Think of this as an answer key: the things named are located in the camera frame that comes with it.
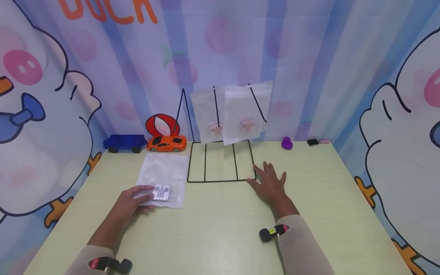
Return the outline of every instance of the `toy car wheel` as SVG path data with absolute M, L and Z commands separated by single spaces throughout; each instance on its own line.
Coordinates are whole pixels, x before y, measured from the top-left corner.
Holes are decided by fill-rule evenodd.
M 140 148 L 139 147 L 133 147 L 132 148 L 132 152 L 135 154 L 139 154 L 140 153 Z
M 109 152 L 110 153 L 117 153 L 118 149 L 116 147 L 109 147 Z

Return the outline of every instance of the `plastic pouch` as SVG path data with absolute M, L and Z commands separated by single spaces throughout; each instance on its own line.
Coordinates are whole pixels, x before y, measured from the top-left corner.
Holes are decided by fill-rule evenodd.
M 224 87 L 191 93 L 202 144 L 223 139 Z
M 137 185 L 169 186 L 166 201 L 151 200 L 140 206 L 155 205 L 169 208 L 182 208 L 185 184 L 187 182 L 188 156 L 148 153 L 139 173 Z M 143 191 L 135 198 L 152 194 L 154 190 Z
M 261 135 L 269 115 L 272 87 L 273 82 L 267 81 L 226 89 L 223 129 L 225 145 Z

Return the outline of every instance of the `orange toy car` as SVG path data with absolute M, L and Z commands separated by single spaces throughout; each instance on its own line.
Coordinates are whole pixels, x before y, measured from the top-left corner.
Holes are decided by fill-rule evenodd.
M 180 152 L 187 147 L 187 138 L 184 136 L 154 136 L 147 143 L 147 150 L 151 152 Z

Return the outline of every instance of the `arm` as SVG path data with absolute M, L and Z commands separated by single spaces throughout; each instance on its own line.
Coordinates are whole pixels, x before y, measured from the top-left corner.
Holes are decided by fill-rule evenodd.
M 264 162 L 263 166 L 264 171 L 254 165 L 261 184 L 253 179 L 248 179 L 248 183 L 257 195 L 269 202 L 277 224 L 289 226 L 289 230 L 278 237 L 286 275 L 334 275 L 310 228 L 284 191 L 286 172 L 278 180 L 271 163 Z
M 88 263 L 96 258 L 114 258 L 114 251 L 124 230 L 137 212 L 147 213 L 154 206 L 138 207 L 153 198 L 151 194 L 133 198 L 136 193 L 152 190 L 153 186 L 136 186 L 121 193 L 107 217 L 95 231 L 87 245 L 81 250 L 65 275 L 100 275 L 103 271 L 93 270 Z

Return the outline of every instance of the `orange duck foot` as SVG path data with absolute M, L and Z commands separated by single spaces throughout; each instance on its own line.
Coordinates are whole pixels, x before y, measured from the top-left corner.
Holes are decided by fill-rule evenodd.
M 374 186 L 365 187 L 362 179 L 358 176 L 355 176 L 355 182 L 364 197 L 367 199 L 368 204 L 370 204 L 372 208 L 376 207 L 376 203 L 373 201 L 373 196 L 376 194 L 376 189 L 374 188 Z
M 51 202 L 50 206 L 52 207 L 52 211 L 49 212 L 44 219 L 44 226 L 46 228 L 49 228 L 52 223 L 59 221 L 67 207 L 69 207 L 72 200 L 73 197 L 70 197 L 65 202 L 63 202 L 61 199 L 57 199 Z
M 92 156 L 88 157 L 87 163 L 90 166 L 90 168 L 87 171 L 88 176 L 93 171 L 93 169 L 95 168 L 96 164 L 99 162 L 100 159 L 101 159 L 101 152 L 98 152 L 94 158 L 92 158 Z
M 417 254 L 417 252 L 414 251 L 412 247 L 405 245 L 403 246 L 404 248 L 402 248 L 396 242 L 396 240 L 392 239 L 392 242 L 394 243 L 394 246 L 397 248 L 403 260 L 405 261 L 405 263 L 410 268 L 413 274 L 426 275 L 426 273 L 414 262 L 414 260 L 417 259 L 419 255 Z

